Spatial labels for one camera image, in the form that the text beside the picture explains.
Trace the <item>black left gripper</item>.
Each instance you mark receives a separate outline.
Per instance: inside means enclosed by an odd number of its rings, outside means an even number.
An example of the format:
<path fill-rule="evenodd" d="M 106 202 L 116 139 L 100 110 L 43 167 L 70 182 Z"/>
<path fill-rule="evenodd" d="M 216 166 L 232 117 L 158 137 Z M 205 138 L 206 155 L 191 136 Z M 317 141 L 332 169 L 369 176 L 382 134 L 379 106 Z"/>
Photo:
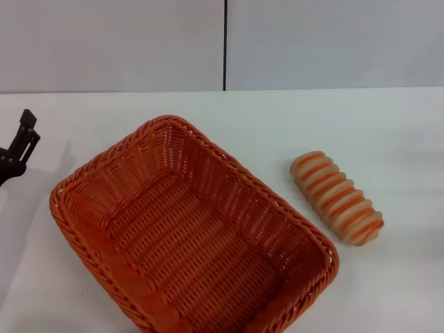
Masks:
<path fill-rule="evenodd" d="M 40 140 L 40 136 L 34 129 L 37 118 L 29 109 L 23 111 L 19 122 L 17 134 L 9 150 L 1 148 L 1 186 L 7 180 L 20 177 L 25 173 L 26 163 Z"/>

